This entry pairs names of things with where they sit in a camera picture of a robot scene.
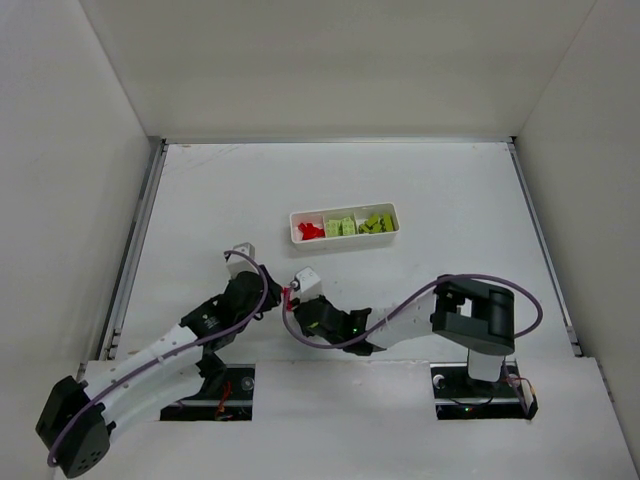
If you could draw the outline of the red lego piece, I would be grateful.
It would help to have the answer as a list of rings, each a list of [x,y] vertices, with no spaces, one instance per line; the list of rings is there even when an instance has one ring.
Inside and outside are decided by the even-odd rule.
[[[298,225],[298,231],[301,233],[301,240],[311,240],[316,237],[316,227],[312,223],[301,222]]]
[[[319,228],[313,224],[309,225],[309,233],[310,233],[310,237],[312,239],[315,238],[324,238],[325,237],[325,232],[322,228]]]

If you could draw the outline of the pale green lego brick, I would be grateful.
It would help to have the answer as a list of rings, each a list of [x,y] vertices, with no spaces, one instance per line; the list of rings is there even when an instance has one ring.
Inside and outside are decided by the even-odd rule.
[[[325,235],[327,238],[339,237],[342,235],[342,221],[329,219],[325,221]]]

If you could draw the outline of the lime green lego brick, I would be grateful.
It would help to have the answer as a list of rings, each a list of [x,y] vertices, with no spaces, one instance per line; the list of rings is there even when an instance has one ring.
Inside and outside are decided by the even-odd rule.
[[[358,227],[361,234],[376,234],[383,231],[378,214],[373,214]]]

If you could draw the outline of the lime green lego stack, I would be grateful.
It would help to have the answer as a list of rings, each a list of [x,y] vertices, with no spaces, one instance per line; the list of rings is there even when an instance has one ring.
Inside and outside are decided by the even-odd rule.
[[[379,215],[378,231],[382,233],[394,232],[396,230],[393,216],[389,213]]]

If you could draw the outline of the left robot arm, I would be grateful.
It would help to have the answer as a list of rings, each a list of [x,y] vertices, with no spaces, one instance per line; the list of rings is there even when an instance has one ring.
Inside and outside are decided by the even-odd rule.
[[[281,286],[264,266],[240,272],[134,356],[98,376],[56,382],[35,427],[48,465],[69,479],[84,475],[135,423],[174,402],[217,392],[227,374],[218,351],[281,299]]]

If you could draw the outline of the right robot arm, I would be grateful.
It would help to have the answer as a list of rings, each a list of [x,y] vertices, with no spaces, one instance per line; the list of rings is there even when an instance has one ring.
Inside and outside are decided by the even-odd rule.
[[[349,312],[336,308],[318,285],[292,305],[303,339],[368,357],[396,344],[437,335],[467,350],[467,374],[498,381],[505,358],[515,351],[512,291],[469,278],[439,282],[433,290],[387,309]]]

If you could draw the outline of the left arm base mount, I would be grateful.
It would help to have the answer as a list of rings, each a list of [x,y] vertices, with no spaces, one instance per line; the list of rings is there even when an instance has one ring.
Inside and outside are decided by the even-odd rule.
[[[230,364],[224,374],[207,380],[200,391],[165,407],[164,422],[244,422],[253,417],[254,364]]]

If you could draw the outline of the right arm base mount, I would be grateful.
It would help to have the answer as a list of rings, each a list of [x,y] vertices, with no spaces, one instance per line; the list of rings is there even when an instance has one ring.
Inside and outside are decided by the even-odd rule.
[[[538,413],[535,389],[516,362],[506,362],[496,382],[472,379],[463,363],[435,363],[430,371],[438,420],[531,421]]]

